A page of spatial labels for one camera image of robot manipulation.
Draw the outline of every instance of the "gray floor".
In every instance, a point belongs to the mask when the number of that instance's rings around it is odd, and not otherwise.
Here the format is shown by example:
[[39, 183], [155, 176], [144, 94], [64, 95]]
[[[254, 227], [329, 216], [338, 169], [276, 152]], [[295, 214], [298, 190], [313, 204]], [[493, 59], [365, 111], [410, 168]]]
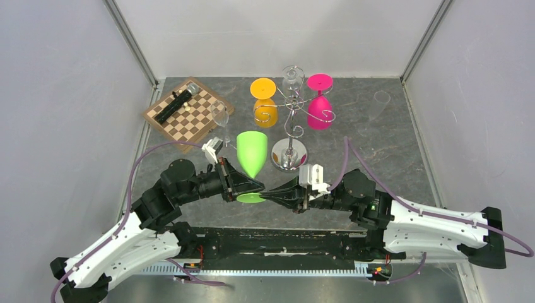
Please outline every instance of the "gray floor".
[[[167, 78], [163, 93], [177, 86], [183, 78]], [[285, 112], [279, 111], [277, 125], [261, 129], [254, 123], [249, 86], [254, 78], [199, 78], [235, 106], [228, 127], [235, 137], [242, 131], [264, 131], [270, 147], [285, 137], [283, 124]], [[392, 100], [385, 111], [371, 123], [378, 135], [363, 137], [357, 129], [363, 126], [365, 113], [376, 91], [388, 92]], [[305, 114], [298, 115], [298, 123], [305, 129], [301, 140], [309, 149], [309, 163], [325, 168], [327, 182], [339, 174], [343, 162], [343, 136], [348, 136], [360, 149], [365, 160], [376, 174], [400, 196], [427, 205], [434, 205], [432, 192], [416, 142], [403, 89], [397, 79], [334, 80], [334, 89], [328, 95], [337, 119], [325, 131], [313, 131], [306, 125]], [[281, 99], [273, 100], [280, 104]], [[211, 136], [222, 138], [223, 130], [216, 128]], [[166, 139], [156, 131], [150, 133], [148, 148]], [[237, 168], [240, 166], [234, 149], [223, 150], [220, 155], [228, 158]], [[170, 162], [184, 157], [173, 146], [165, 146], [144, 160], [134, 183], [134, 199], [151, 187], [160, 172]], [[193, 161], [197, 171], [206, 168], [204, 155], [193, 150], [186, 158]], [[357, 159], [350, 155], [348, 170], [359, 168]], [[270, 189], [280, 185], [294, 174], [277, 171], [266, 162], [257, 179]], [[348, 219], [349, 213], [339, 211], [310, 210], [296, 215], [275, 203], [257, 205], [226, 203], [220, 197], [212, 197], [183, 206], [180, 220], [193, 226], [207, 227], [266, 227], [303, 229], [345, 229], [358, 227]], [[397, 264], [394, 277], [410, 273], [416, 266]], [[180, 285], [162, 277], [134, 276], [112, 291], [109, 302], [464, 302], [459, 274], [454, 264], [428, 264], [421, 276], [387, 287], [373, 287], [352, 278], [232, 278], [224, 280], [232, 288], [209, 288], [200, 285]]]

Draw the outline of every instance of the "round metal base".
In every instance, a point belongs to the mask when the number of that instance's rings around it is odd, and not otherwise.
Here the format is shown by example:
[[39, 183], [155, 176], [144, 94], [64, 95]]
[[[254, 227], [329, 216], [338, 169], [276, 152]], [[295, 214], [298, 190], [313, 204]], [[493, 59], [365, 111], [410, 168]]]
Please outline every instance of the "round metal base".
[[293, 152], [297, 152], [297, 157], [289, 159], [285, 155], [285, 151], [288, 148], [290, 139], [279, 140], [273, 148], [271, 149], [271, 163], [283, 172], [293, 172], [294, 170], [299, 169], [299, 166], [307, 163], [309, 158], [307, 148], [301, 141], [293, 139], [292, 148]]

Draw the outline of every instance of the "black microphone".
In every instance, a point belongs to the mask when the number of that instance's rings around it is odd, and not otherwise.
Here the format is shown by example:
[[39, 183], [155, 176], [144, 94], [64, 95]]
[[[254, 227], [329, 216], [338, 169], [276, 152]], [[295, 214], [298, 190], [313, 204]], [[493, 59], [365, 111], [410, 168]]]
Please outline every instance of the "black microphone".
[[156, 122], [163, 124], [167, 118], [171, 117], [177, 110], [179, 110], [186, 102], [188, 102], [191, 97], [197, 95], [199, 92], [199, 86], [195, 83], [189, 84], [186, 89], [177, 95], [173, 92], [173, 97], [175, 100], [171, 101], [159, 114], [154, 117]]

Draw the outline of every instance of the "wooden chessboard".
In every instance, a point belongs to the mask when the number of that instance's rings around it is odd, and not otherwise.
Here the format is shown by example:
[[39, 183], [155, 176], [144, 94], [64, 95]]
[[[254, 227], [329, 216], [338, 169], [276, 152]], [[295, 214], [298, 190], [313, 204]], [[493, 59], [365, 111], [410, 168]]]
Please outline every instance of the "wooden chessboard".
[[[188, 101], [189, 111], [186, 111], [186, 107], [182, 106], [162, 125], [156, 122], [155, 116], [174, 100], [172, 92], [179, 93], [179, 91], [185, 90], [190, 83], [199, 86], [199, 93]], [[144, 111], [143, 117], [169, 140], [198, 143], [217, 126], [210, 113], [210, 106], [215, 100], [225, 103], [229, 114], [234, 113], [234, 106], [223, 97], [203, 85], [199, 80], [188, 78]], [[179, 144], [175, 146], [184, 153], [189, 152], [193, 147]]]

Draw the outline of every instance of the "white wall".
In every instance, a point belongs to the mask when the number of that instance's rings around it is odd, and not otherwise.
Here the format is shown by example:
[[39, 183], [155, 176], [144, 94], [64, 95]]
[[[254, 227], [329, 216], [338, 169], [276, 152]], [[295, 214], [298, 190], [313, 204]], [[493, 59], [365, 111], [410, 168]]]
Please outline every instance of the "white wall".
[[[502, 210], [535, 246], [535, 23], [532, 0], [455, 1], [408, 81], [445, 204]], [[509, 248], [522, 249], [506, 240]], [[476, 268], [485, 302], [531, 302], [535, 260]]]
[[117, 0], [159, 78], [400, 76], [440, 0]]
[[3, 1], [0, 41], [0, 301], [48, 302], [117, 220], [151, 87], [102, 1]]

